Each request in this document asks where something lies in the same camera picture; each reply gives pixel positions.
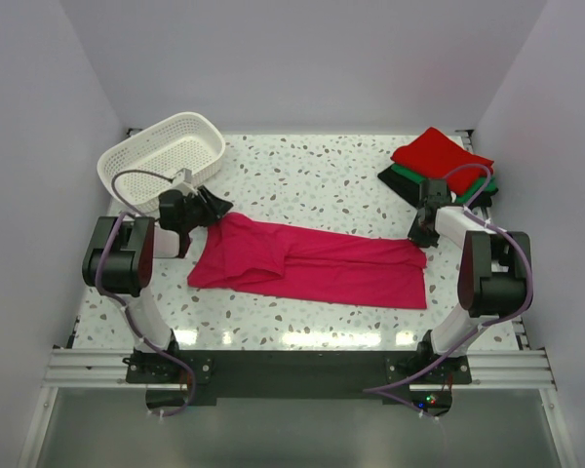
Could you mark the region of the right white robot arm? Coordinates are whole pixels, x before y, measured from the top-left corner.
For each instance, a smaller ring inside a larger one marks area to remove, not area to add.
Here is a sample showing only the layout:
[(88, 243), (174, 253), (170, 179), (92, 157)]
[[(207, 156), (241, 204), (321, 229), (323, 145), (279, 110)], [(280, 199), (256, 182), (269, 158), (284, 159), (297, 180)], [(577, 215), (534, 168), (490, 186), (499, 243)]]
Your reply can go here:
[(414, 369), (428, 383), (449, 372), (449, 359), (467, 354), (483, 331), (529, 309), (533, 299), (531, 242), (521, 231), (506, 231), (451, 200), (447, 183), (421, 183), (409, 239), (436, 247), (447, 238), (461, 249), (458, 302), (418, 343)]

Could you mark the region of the magenta pink t-shirt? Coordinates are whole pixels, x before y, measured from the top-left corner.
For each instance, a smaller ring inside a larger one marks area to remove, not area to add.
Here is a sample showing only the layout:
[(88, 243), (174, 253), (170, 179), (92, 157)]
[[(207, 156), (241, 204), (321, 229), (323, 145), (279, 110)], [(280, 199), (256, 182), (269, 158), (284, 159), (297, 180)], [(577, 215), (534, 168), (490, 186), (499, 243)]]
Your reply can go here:
[(284, 298), (423, 310), (425, 253), (373, 239), (232, 213), (208, 229), (187, 283)]

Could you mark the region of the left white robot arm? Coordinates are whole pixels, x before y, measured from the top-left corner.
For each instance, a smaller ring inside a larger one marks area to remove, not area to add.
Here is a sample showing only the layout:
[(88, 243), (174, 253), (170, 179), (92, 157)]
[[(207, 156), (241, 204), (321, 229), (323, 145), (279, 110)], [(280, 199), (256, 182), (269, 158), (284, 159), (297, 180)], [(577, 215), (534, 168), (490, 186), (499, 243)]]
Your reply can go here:
[(180, 376), (182, 359), (174, 353), (175, 334), (150, 290), (154, 259), (185, 257), (191, 231), (218, 224), (232, 208), (232, 202), (201, 185), (162, 192), (156, 216), (121, 213), (97, 219), (82, 262), (83, 280), (118, 306), (134, 349), (153, 353), (147, 368), (161, 382)]

